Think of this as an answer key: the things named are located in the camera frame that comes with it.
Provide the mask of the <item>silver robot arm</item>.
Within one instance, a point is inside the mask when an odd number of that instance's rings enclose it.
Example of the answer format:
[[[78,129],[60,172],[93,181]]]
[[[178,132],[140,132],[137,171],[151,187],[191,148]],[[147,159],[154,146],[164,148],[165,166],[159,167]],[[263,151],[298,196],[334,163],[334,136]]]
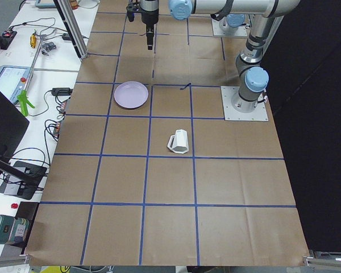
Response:
[[[235,64],[240,87],[232,99],[232,107],[241,113],[255,110],[260,94],[265,91],[269,76],[260,68],[264,46],[276,18],[295,9],[299,1],[168,1],[171,16],[184,20],[192,14],[209,13],[221,21],[228,14],[253,14],[245,48],[238,54]]]
[[[219,23],[222,31],[235,32],[241,26],[246,25],[245,14],[228,14]]]

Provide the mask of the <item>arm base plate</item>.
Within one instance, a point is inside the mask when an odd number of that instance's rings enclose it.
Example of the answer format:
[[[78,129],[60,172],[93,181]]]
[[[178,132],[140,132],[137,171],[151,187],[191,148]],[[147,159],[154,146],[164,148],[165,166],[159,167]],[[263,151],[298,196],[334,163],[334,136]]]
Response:
[[[220,21],[212,19],[211,23],[215,37],[246,38],[248,36],[244,14],[228,14]]]
[[[238,86],[221,86],[224,119],[237,122],[268,122],[268,114],[263,94],[254,102],[239,96]]]

